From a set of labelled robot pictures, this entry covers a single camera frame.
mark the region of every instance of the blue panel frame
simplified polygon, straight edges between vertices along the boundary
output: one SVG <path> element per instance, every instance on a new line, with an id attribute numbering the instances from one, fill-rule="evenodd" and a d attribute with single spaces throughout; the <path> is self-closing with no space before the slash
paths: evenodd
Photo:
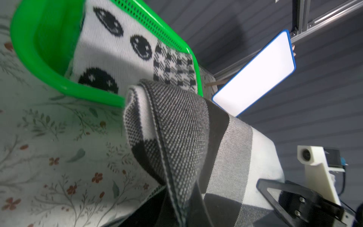
<path id="1" fill-rule="evenodd" d="M 291 74 L 293 74 L 296 70 L 296 63 L 295 63 L 295 57 L 294 57 L 294 52 L 293 52 L 293 46 L 291 44 L 291 39 L 290 39 L 290 32 L 285 29 L 283 31 L 281 31 L 277 36 L 275 36 L 258 54 L 256 54 L 256 56 L 254 56 L 252 58 L 252 60 L 250 60 L 240 71 L 238 71 L 238 73 L 235 74 L 235 76 L 232 77 L 232 79 L 230 81 L 228 81 L 219 91 L 217 91 L 217 93 L 215 93 L 212 97 L 212 102 L 214 104 L 216 104 L 219 108 L 221 108 L 222 110 L 224 110 L 222 107 L 220 107 L 214 100 L 214 96 L 216 94 L 218 94 L 218 92 L 220 92 L 229 82 L 231 82 L 248 64 L 250 64 L 266 47 L 268 47 L 279 35 L 281 35 L 281 33 L 286 32 L 288 40 L 289 40 L 289 44 L 290 44 L 290 51 L 291 51 L 291 56 L 294 62 L 294 70 L 287 75 L 281 82 L 283 82 L 286 78 L 288 78 Z M 246 111 L 248 108 L 250 108 L 253 104 L 255 104 L 258 100 L 260 100 L 262 97 L 264 97 L 267 93 L 269 93 L 272 89 L 274 89 L 277 85 L 279 85 L 280 83 L 276 84 L 273 88 L 271 88 L 269 91 L 267 91 L 265 94 L 263 94 L 259 99 L 257 99 L 254 103 L 252 103 L 251 105 L 249 105 L 244 111 Z"/>

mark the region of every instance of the red flower print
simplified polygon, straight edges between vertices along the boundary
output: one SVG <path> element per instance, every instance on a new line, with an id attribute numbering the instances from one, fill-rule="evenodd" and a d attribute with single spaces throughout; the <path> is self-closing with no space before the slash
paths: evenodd
<path id="1" fill-rule="evenodd" d="M 143 188 L 144 188 L 144 190 L 147 190 L 149 188 L 149 185 L 147 183 L 145 183 Z"/>
<path id="2" fill-rule="evenodd" d="M 15 201 L 13 201 L 13 198 L 7 198 L 5 200 L 5 202 L 7 203 L 6 205 L 4 205 L 1 210 L 6 210 L 7 208 L 9 208 L 9 210 L 15 210 L 16 209 L 16 205 L 18 205 L 21 202 L 21 199 L 17 199 Z"/>
<path id="3" fill-rule="evenodd" d="M 92 182 L 95 182 L 98 183 L 100 182 L 101 180 L 103 179 L 102 177 L 102 173 L 95 173 L 94 174 L 94 178 L 92 178 Z"/>
<path id="4" fill-rule="evenodd" d="M 105 122 L 105 121 L 101 121 L 101 122 L 99 123 L 99 125 L 100 125 L 102 128 L 104 128 L 104 127 L 106 127 L 106 122 Z"/>
<path id="5" fill-rule="evenodd" d="M 13 52 L 13 50 L 14 50 L 13 44 L 12 44 L 11 42 L 6 42 L 6 43 L 4 43 L 4 47 L 5 47 L 7 50 L 11 51 L 11 52 Z"/>
<path id="6" fill-rule="evenodd" d="M 77 189 L 77 185 L 71 185 L 69 186 L 69 188 L 67 189 L 67 192 L 68 192 L 68 195 L 71 195 L 71 194 L 75 194 L 76 193 L 76 189 Z"/>
<path id="7" fill-rule="evenodd" d="M 49 158 L 49 165 L 52 166 L 52 165 L 58 165 L 59 164 L 59 158 Z"/>
<path id="8" fill-rule="evenodd" d="M 21 149 L 21 150 L 25 150 L 25 149 L 27 149 L 28 147 L 29 147 L 29 146 L 28 146 L 28 144 L 25 144 L 25 145 L 21 146 L 21 147 L 20 147 L 20 149 Z"/>

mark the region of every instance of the screw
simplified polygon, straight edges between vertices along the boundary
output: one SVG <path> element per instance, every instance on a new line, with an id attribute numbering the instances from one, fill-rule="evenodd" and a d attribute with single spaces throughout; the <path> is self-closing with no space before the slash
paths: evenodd
<path id="1" fill-rule="evenodd" d="M 301 213 L 298 210 L 296 210 L 294 213 L 296 216 L 301 217 Z"/>

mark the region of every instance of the floral tablecloth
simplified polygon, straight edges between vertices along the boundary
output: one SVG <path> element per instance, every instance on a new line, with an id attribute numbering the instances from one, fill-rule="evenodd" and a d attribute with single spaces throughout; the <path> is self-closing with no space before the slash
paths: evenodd
<path id="1" fill-rule="evenodd" d="M 32 76 L 9 37 L 17 4 L 4 0 L 0 11 L 1 226 L 122 220 L 158 187 L 127 146 L 122 109 L 63 96 Z"/>

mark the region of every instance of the black and white checkered pattern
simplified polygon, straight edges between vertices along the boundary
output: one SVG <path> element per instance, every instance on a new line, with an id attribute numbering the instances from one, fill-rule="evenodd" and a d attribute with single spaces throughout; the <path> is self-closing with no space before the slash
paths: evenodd
<path id="1" fill-rule="evenodd" d="M 128 100 L 124 122 L 133 154 L 167 186 L 179 226 L 186 226 L 195 185 L 215 227 L 246 226 L 272 211 L 256 189 L 260 178 L 284 181 L 271 140 L 176 87 L 142 80 Z"/>
<path id="2" fill-rule="evenodd" d="M 160 40 L 154 54 L 154 81 L 198 93 L 192 56 L 171 49 Z"/>

